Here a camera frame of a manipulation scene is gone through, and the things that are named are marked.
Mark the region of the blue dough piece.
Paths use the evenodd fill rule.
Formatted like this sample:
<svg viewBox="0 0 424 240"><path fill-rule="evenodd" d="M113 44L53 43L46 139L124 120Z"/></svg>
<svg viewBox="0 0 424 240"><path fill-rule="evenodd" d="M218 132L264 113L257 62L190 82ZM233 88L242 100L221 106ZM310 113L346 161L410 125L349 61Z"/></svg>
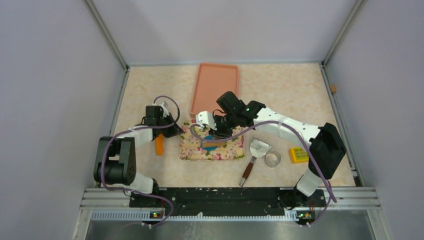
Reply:
<svg viewBox="0 0 424 240"><path fill-rule="evenodd" d="M208 141L208 140L215 140L215 137L213 137L211 135L207 135L204 138L206 139L206 141L203 141L201 143L201 148L202 149L210 152L210 151L214 151L215 149L218 148L217 143Z"/></svg>

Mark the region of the wooden double-ended roller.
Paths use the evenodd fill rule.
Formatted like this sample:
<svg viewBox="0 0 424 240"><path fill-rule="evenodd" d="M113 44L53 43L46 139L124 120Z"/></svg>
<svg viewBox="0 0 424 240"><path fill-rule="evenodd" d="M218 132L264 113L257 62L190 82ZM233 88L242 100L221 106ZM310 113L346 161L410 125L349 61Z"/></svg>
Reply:
<svg viewBox="0 0 424 240"><path fill-rule="evenodd" d="M213 151L214 149L223 147L226 144L225 141L212 142L211 140L217 140L217 138L212 135L207 135L204 137L204 139L206 141L202 141L200 146L202 149L205 149L207 151Z"/></svg>

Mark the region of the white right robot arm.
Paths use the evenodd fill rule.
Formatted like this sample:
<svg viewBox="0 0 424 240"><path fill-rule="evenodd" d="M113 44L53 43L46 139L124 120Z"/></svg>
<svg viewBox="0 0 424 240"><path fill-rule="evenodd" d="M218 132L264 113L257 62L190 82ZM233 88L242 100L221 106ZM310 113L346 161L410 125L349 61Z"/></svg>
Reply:
<svg viewBox="0 0 424 240"><path fill-rule="evenodd" d="M206 124L210 127L210 135L229 138L234 128L242 127L276 135L297 144L307 153L308 168L293 192L297 205L307 206L321 184L330 187L328 181L347 152L335 125L326 122L318 126L294 120L254 100L245 104L231 91L225 92L216 102L223 115L208 114Z"/></svg>

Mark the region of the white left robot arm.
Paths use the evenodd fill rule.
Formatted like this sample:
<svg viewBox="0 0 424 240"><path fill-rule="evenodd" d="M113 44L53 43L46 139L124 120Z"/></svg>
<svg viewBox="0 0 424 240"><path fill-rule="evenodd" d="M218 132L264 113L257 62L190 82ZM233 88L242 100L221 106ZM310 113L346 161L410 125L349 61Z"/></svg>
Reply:
<svg viewBox="0 0 424 240"><path fill-rule="evenodd" d="M148 105L140 124L123 131L117 137L103 136L99 139L93 178L97 183L115 185L125 191L137 191L149 207L160 202L153 178L137 171L136 150L162 135L172 138L183 133L166 102Z"/></svg>

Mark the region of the pink rectangular tray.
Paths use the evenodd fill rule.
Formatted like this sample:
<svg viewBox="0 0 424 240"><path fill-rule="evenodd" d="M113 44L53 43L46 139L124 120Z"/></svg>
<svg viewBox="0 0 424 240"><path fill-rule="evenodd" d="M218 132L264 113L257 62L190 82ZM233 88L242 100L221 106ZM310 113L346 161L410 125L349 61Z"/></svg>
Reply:
<svg viewBox="0 0 424 240"><path fill-rule="evenodd" d="M202 62L198 66L190 116L194 118L202 111L213 112L220 109L216 100L230 91L239 95L240 70L237 65Z"/></svg>

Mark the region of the yellow red blue toy block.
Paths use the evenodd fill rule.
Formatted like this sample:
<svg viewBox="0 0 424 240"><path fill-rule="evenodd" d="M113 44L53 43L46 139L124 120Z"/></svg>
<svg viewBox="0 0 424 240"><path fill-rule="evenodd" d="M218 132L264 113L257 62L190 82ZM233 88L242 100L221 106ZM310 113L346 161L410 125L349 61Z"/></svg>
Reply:
<svg viewBox="0 0 424 240"><path fill-rule="evenodd" d="M309 161L308 153L301 147L293 147L288 150L292 164L307 163Z"/></svg>

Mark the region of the small wooden cork piece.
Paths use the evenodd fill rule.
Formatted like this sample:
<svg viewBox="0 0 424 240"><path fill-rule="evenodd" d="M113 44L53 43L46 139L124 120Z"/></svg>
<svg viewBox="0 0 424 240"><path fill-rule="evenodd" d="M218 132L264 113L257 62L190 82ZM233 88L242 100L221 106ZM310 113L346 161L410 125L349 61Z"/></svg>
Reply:
<svg viewBox="0 0 424 240"><path fill-rule="evenodd" d="M331 94L335 94L337 92L337 88L334 84L329 84L328 87Z"/></svg>

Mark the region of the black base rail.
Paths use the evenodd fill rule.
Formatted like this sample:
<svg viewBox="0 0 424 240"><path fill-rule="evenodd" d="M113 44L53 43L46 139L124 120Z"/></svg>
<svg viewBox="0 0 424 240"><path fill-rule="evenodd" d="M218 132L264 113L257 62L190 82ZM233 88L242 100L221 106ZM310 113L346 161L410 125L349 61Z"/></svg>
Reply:
<svg viewBox="0 0 424 240"><path fill-rule="evenodd" d="M289 210L316 210L326 205L323 190L310 197L293 188L280 187L169 187L154 191L157 198L131 194L131 208L158 208L173 217L282 216Z"/></svg>

